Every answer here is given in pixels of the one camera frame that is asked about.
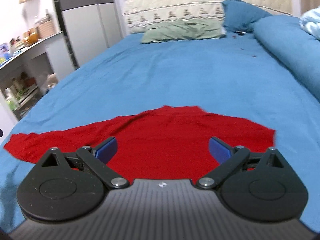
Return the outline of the red knit garment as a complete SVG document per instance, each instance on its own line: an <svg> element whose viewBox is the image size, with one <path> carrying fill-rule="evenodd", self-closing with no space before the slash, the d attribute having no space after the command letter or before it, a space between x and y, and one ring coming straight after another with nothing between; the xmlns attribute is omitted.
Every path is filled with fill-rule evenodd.
<svg viewBox="0 0 320 240"><path fill-rule="evenodd" d="M209 140L264 152L273 145L275 130L247 119L203 111L197 106L170 107L118 116L64 131L18 133L5 149L15 158L36 163L51 147L74 152L115 137L118 150L107 165L127 180L198 180L218 166Z"/></svg>

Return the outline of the beige bag on floor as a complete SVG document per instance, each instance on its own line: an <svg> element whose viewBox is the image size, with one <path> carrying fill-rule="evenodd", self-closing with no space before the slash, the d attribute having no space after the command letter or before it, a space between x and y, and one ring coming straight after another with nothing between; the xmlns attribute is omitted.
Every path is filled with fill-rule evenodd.
<svg viewBox="0 0 320 240"><path fill-rule="evenodd" d="M55 73L47 76L46 85L48 90L51 90L52 88L54 88L58 83L59 81Z"/></svg>

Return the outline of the blue bed sheet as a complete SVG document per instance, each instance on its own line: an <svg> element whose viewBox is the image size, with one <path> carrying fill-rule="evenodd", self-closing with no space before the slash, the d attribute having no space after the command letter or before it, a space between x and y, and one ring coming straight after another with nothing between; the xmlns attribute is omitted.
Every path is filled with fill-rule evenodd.
<svg viewBox="0 0 320 240"><path fill-rule="evenodd" d="M141 44L132 34L68 75L12 133L65 130L162 106L199 106L276 130L319 230L319 101L252 34Z"/></svg>

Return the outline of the white shelf desk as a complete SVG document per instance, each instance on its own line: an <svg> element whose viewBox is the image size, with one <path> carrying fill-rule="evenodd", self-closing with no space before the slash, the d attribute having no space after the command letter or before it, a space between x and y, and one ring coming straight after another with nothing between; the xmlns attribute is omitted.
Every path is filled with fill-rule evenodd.
<svg viewBox="0 0 320 240"><path fill-rule="evenodd" d="M74 72L65 36L58 32L48 38L40 40L21 53L11 58L1 66L1 129L3 141L18 123L19 118L12 112L5 101L5 89L12 86L14 78L20 78L24 73L35 79L39 89L46 88L47 77L55 74L58 81L63 80Z"/></svg>

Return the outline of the blue rolled duvet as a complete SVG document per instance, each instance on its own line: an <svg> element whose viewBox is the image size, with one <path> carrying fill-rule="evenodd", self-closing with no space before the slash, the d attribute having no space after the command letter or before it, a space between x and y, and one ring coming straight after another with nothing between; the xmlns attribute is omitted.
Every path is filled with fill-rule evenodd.
<svg viewBox="0 0 320 240"><path fill-rule="evenodd" d="M253 34L319 99L319 40L300 27L298 18L287 15L262 18L255 22Z"/></svg>

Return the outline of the orange plush on desk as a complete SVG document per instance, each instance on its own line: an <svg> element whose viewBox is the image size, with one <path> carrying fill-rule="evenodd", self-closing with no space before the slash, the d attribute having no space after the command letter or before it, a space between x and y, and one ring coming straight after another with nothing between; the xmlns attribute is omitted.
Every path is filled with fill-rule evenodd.
<svg viewBox="0 0 320 240"><path fill-rule="evenodd" d="M28 31L23 34L23 42L26 46L31 46L39 40L38 33L35 31Z"/></svg>

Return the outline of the woven basket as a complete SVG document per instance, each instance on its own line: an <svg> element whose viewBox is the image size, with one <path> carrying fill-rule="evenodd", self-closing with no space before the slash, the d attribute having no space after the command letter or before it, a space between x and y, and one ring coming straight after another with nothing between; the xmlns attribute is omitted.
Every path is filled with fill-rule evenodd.
<svg viewBox="0 0 320 240"><path fill-rule="evenodd" d="M54 22L49 14L35 23L35 28L41 39L48 38L56 33Z"/></svg>

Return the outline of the green pillow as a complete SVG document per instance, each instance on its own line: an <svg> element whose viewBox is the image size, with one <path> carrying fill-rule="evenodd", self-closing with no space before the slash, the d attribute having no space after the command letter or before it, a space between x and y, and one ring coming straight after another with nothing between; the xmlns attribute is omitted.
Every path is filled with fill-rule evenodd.
<svg viewBox="0 0 320 240"><path fill-rule="evenodd" d="M141 43L219 39L226 34L227 31L222 23L215 19L176 20L150 26L144 33Z"/></svg>

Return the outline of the dark blue pillow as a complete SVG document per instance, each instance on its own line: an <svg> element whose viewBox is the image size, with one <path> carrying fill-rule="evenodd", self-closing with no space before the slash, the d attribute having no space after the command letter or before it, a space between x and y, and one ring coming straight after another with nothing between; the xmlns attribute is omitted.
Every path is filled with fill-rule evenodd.
<svg viewBox="0 0 320 240"><path fill-rule="evenodd" d="M252 33L255 22L272 16L271 13L242 0L224 0L222 6L225 13L223 27L229 33Z"/></svg>

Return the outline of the white grey wardrobe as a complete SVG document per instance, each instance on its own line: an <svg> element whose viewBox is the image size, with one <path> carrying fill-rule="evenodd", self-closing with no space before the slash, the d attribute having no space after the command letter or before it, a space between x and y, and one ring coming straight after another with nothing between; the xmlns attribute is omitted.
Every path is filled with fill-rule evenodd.
<svg viewBox="0 0 320 240"><path fill-rule="evenodd" d="M54 0L54 4L77 67L123 38L117 0Z"/></svg>

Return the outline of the light blue blanket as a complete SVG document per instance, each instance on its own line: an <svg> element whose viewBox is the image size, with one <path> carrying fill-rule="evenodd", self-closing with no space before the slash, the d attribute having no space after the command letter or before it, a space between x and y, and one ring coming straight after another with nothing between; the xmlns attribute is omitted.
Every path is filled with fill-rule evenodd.
<svg viewBox="0 0 320 240"><path fill-rule="evenodd" d="M317 40L320 40L320 7L305 12L299 20L300 27Z"/></svg>

